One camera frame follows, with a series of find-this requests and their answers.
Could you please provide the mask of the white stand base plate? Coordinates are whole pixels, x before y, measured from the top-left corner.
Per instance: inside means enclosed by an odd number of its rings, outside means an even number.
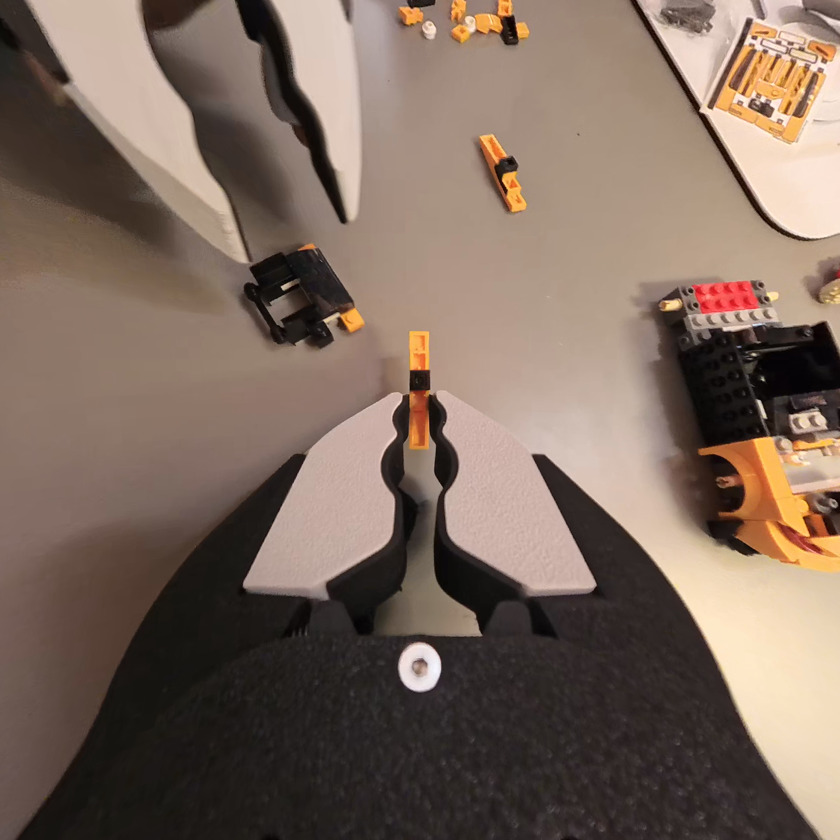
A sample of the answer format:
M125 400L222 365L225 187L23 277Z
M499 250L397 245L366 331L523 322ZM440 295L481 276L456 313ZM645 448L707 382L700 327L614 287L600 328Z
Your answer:
M707 109L711 88L746 18L793 24L804 35L829 39L838 36L838 2L714 2L717 13L706 35L690 35L663 24L658 17L661 3L634 5L761 214L794 238L838 235L838 68L794 145Z

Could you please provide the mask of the clear bag of screws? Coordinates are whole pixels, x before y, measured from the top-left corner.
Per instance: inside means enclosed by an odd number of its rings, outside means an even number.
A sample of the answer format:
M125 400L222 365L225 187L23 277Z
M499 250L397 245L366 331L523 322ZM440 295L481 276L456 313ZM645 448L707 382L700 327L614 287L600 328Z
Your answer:
M690 35L706 35L712 30L716 13L712 1L663 1L658 17L666 26Z

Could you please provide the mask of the orange black sticker sheet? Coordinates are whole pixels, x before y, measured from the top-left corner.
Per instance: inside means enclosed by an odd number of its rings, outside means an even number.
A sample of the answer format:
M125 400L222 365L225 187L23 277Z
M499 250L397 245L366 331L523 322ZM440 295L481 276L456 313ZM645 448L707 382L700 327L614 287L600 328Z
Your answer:
M710 89L720 111L785 144L797 144L838 68L838 36L747 17Z

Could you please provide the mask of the pile of small lego pieces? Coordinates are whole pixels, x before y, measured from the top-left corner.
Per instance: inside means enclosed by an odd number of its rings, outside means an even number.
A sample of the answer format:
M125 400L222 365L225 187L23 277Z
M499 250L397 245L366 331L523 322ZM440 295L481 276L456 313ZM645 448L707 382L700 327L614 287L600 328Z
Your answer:
M405 28L417 28L428 41L438 36L438 26L432 18L432 8L437 1L399 2L396 20ZM476 35L497 35L505 46L517 46L530 37L529 26L516 18L513 3L498 1L493 12L472 11L467 1L443 2L448 9L448 34L454 42L463 45Z

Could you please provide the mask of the black lego frame assembly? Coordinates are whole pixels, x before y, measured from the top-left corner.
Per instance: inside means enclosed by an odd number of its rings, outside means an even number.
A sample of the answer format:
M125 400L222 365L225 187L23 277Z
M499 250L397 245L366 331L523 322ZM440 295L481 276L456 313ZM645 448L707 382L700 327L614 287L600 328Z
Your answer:
M249 271L251 281L244 285L245 299L277 345L309 342L322 349L333 342L331 323L339 322L347 333L356 333L365 325L345 285L313 244L266 257ZM295 294L302 297L303 306L275 319L271 306Z

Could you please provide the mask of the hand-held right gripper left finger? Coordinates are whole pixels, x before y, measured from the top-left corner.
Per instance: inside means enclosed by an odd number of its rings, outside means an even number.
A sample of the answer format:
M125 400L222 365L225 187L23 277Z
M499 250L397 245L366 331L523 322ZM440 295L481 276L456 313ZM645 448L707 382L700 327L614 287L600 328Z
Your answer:
M408 396L386 395L303 456L245 578L252 595L343 605L359 634L403 586L417 504L403 493Z

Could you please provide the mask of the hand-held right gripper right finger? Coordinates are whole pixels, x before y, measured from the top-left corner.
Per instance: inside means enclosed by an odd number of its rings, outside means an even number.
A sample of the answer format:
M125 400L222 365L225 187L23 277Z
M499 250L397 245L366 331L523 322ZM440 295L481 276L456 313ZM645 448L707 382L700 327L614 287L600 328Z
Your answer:
M593 594L595 577L526 446L446 391L430 397L429 422L441 486L434 572L479 630L502 603Z

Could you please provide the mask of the orange lego wedge black clip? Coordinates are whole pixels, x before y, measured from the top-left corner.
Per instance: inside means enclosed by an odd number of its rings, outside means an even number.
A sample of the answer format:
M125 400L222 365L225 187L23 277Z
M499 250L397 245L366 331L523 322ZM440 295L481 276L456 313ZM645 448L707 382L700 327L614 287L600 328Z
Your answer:
M524 211L527 202L518 179L517 159L505 152L493 133L480 135L478 142L507 210L513 214Z
M431 392L429 333L408 333L409 417L407 443L411 450L429 446L428 400Z

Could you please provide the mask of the black orange lego car chassis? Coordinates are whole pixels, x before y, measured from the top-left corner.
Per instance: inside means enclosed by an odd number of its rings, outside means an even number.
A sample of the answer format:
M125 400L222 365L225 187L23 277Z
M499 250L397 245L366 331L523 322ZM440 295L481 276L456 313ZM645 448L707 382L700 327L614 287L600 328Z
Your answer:
M707 530L742 555L839 569L839 355L830 325L786 325L761 281L658 302L717 485Z

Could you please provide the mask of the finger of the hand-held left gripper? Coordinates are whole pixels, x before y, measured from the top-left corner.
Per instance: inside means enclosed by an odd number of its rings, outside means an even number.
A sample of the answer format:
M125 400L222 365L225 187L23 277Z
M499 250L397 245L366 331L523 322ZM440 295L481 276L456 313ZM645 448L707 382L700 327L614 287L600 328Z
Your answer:
M361 201L362 117L352 2L235 4L260 48L273 113L302 137L340 222L353 222Z
M68 77L70 100L176 216L227 257L248 263L235 210L197 142L193 113L152 50L142 3L25 5Z

